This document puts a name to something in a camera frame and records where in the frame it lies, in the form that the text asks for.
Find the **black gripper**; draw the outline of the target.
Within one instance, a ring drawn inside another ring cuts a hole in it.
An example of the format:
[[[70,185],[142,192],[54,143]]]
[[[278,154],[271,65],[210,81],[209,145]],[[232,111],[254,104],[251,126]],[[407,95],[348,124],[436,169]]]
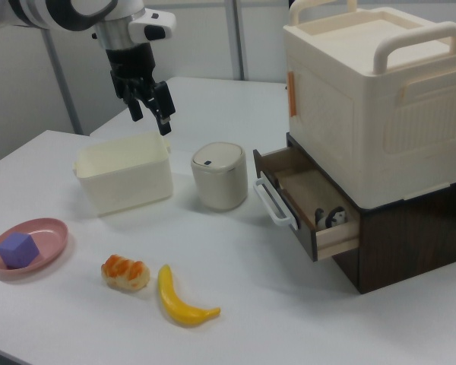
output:
[[[131,118],[137,122],[143,118],[138,98],[147,98],[144,105],[154,115],[159,133],[168,135],[172,129],[171,116],[176,112],[168,84],[155,83],[153,70],[154,55],[149,43],[142,43],[128,49],[106,50],[111,67],[111,78],[118,98],[125,98]]]

